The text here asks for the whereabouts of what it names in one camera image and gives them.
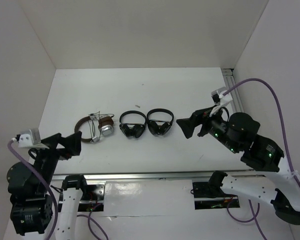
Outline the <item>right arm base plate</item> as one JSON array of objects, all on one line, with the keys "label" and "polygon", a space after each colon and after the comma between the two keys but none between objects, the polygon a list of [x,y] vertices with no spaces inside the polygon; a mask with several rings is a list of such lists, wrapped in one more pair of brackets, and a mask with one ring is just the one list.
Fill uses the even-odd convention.
[{"label": "right arm base plate", "polygon": [[228,204],[230,204],[230,208],[240,208],[240,202],[236,195],[213,190],[208,182],[193,182],[190,193],[194,197],[196,210],[226,209]]}]

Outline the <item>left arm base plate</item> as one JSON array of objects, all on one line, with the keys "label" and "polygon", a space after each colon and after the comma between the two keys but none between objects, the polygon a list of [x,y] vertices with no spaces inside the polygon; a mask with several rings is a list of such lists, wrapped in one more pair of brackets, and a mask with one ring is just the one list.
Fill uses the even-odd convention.
[{"label": "left arm base plate", "polygon": [[105,198],[105,183],[82,184],[70,183],[70,187],[82,189],[82,197],[79,201],[78,212],[103,212]]}]

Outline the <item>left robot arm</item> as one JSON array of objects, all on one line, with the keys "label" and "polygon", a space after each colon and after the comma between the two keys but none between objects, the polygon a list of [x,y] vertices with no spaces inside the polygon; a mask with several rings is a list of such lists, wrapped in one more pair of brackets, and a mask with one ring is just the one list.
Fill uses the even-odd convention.
[{"label": "left robot arm", "polygon": [[59,161],[79,156],[82,132],[67,137],[56,133],[41,139],[37,128],[28,129],[12,138],[7,147],[18,158],[7,172],[7,191],[12,204],[10,220],[23,239],[38,234],[41,240],[73,240],[80,200],[89,187],[84,175],[68,175],[62,182],[62,206],[51,189]]}]

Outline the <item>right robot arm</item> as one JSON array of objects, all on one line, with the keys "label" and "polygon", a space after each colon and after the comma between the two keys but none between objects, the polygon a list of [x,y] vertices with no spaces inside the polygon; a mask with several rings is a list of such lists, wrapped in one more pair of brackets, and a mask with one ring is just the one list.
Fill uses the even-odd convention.
[{"label": "right robot arm", "polygon": [[240,160],[269,179],[274,188],[249,184],[222,171],[214,171],[208,181],[213,196],[237,195],[273,206],[281,220],[300,225],[300,180],[289,167],[284,151],[270,138],[258,134],[260,123],[248,114],[237,112],[222,118],[223,111],[211,114],[211,108],[196,110],[189,118],[177,119],[187,139],[201,126],[199,137],[210,134],[232,153],[243,153]]}]

